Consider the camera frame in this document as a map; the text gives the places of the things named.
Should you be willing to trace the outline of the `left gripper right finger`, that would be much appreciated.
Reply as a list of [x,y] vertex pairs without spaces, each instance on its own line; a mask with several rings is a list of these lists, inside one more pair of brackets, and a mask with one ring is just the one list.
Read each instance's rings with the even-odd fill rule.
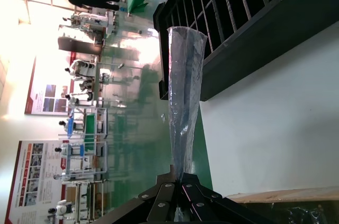
[[184,173],[181,180],[181,191],[181,207],[182,209],[189,209],[195,221],[218,223],[273,222],[201,185],[197,175]]

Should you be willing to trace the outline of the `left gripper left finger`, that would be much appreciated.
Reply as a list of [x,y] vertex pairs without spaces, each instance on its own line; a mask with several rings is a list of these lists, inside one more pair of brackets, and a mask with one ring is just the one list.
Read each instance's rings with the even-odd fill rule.
[[156,184],[94,223],[165,223],[174,219],[175,177],[158,175]]

